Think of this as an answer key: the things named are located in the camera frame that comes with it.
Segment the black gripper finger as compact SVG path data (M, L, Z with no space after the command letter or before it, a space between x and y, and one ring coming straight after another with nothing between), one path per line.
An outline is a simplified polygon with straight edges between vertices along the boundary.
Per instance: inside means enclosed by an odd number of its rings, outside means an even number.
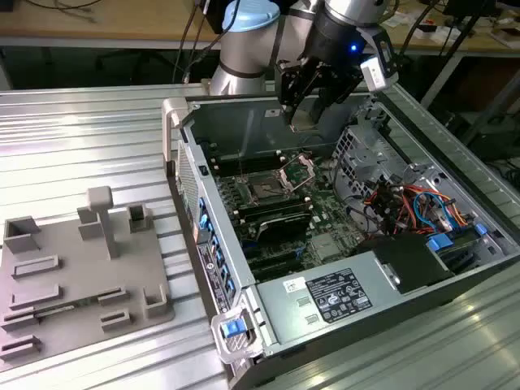
M318 98L310 110L310 118L318 122L323 112L332 104L342 103L361 83L361 70L355 67L347 71L345 75L333 78L325 87L318 92Z
M321 62L315 57L277 63L277 97L286 122L292 122L303 99L320 79Z

